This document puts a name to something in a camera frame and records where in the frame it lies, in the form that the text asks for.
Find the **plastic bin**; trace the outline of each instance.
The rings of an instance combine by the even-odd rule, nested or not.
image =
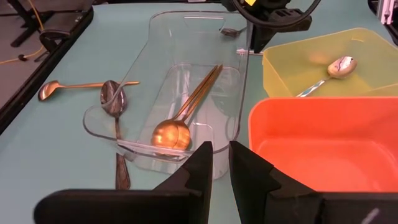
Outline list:
[[[220,32],[222,28],[245,27],[235,38]],[[251,25],[238,13],[170,11],[154,15],[149,22],[148,41],[122,81],[122,85],[131,80],[141,82],[124,87],[129,106],[120,118],[123,140],[115,139],[114,118],[103,111],[99,100],[85,112],[85,129],[94,136],[118,143],[122,146],[118,147],[119,153],[137,166],[169,174],[204,141],[211,141],[213,178],[221,177],[228,170],[226,149],[239,129],[249,34]],[[223,71],[204,102],[188,118],[190,149],[151,146],[154,128],[179,110],[217,64],[224,65]]]
[[[381,88],[398,83],[398,49],[371,30],[355,28],[265,50],[264,89],[270,97],[297,96],[326,78],[327,66],[342,56],[355,58],[356,70],[343,80],[328,80],[311,96],[387,94]],[[394,88],[396,93],[388,92],[398,96],[398,85]]]
[[[250,149],[319,192],[398,192],[398,98],[271,98]]]

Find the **spoon handle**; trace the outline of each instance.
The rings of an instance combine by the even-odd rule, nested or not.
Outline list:
[[[119,118],[114,119],[116,128],[116,139],[121,139]],[[116,190],[130,189],[130,176],[127,170],[126,161],[120,154],[116,154]]]
[[[139,84],[139,81],[125,83],[125,85],[137,85],[137,84]],[[60,86],[60,88],[93,88],[93,87],[102,87],[103,85],[104,85],[104,83],[87,83],[87,84],[79,84],[79,85]]]
[[[207,83],[207,81],[210,79],[211,75],[214,73],[214,71],[217,69],[217,65],[214,66],[213,69],[211,69],[211,71],[207,74],[207,76],[201,81],[201,83],[197,86],[197,88],[193,91],[193,93],[191,94],[191,96],[185,101],[185,103],[182,105],[182,107],[180,108],[180,110],[175,114],[175,116],[172,118],[172,120],[177,119],[182,112],[187,109],[187,107],[189,106],[189,104],[192,102],[193,99],[195,99],[195,97],[197,97],[198,93],[201,91],[201,89],[205,86],[205,84]]]
[[[201,102],[201,99],[209,92],[209,90],[212,88],[214,83],[216,82],[218,75],[221,73],[223,70],[223,65],[220,65],[217,70],[214,72],[214,75],[211,76],[211,79],[209,82],[207,82],[200,94],[195,98],[195,101],[190,105],[187,113],[184,115],[184,117],[181,119],[182,121],[185,121],[195,110],[195,108],[198,106],[198,104]]]
[[[316,90],[318,87],[322,86],[328,79],[322,79],[310,88],[307,88],[304,90],[302,93],[298,94],[297,97],[306,97],[309,94],[311,94],[314,90]]]

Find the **black cable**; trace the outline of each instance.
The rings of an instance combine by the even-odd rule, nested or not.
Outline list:
[[[298,24],[299,22],[303,21],[304,19],[306,19],[313,11],[314,9],[318,6],[318,4],[320,3],[321,0],[314,0],[314,2],[312,2],[311,6],[298,18],[291,20],[291,21],[287,21],[287,22],[266,22],[266,21],[262,21],[252,15],[250,15],[250,13],[248,13],[243,7],[242,5],[239,3],[239,0],[231,0],[232,3],[234,4],[236,10],[238,10],[238,12],[240,14],[242,14],[242,16],[247,19],[248,21],[252,22],[253,24],[257,25],[257,26],[261,26],[264,28],[285,28],[285,27],[290,27],[290,26],[294,26],[296,24]]]

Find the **transparent container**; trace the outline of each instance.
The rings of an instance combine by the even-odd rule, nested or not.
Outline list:
[[[231,37],[220,32],[223,28],[242,32]],[[170,11],[154,15],[148,41],[115,94],[123,87],[127,96],[128,106],[120,117],[123,140],[115,138],[114,118],[104,112],[99,99],[85,112],[85,129],[119,146],[118,152],[138,167],[169,174],[204,141],[211,141],[213,178],[221,177],[228,170],[229,141],[238,135],[251,30],[252,25],[238,13]],[[218,64],[223,64],[223,71],[186,121],[191,146],[186,151],[151,146],[154,128],[171,118]],[[123,86],[133,80],[141,83]]]
[[[268,48],[263,57],[264,89],[270,97],[297,96],[328,77],[327,66],[342,56],[358,61],[355,71],[343,80],[328,80],[310,96],[398,96],[397,47],[363,28]]]

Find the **floor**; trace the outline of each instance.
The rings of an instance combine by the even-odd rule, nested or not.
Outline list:
[[[30,9],[27,0],[20,0],[20,2],[26,9]],[[39,11],[61,11],[55,13],[44,24],[45,29],[70,30],[75,25],[75,19],[80,13],[66,11],[87,10],[92,5],[93,0],[32,0],[32,2]],[[15,10],[8,5],[6,0],[0,0],[0,27],[2,30],[0,31],[0,63],[17,58],[19,54],[32,54],[41,47],[38,33],[32,35],[20,47],[10,46],[10,43],[24,31],[21,28],[24,21],[19,16],[13,16],[15,13]],[[45,50],[41,51],[26,62],[16,61],[0,64],[0,107],[7,103],[40,65],[41,62],[34,62],[34,59],[44,52]]]

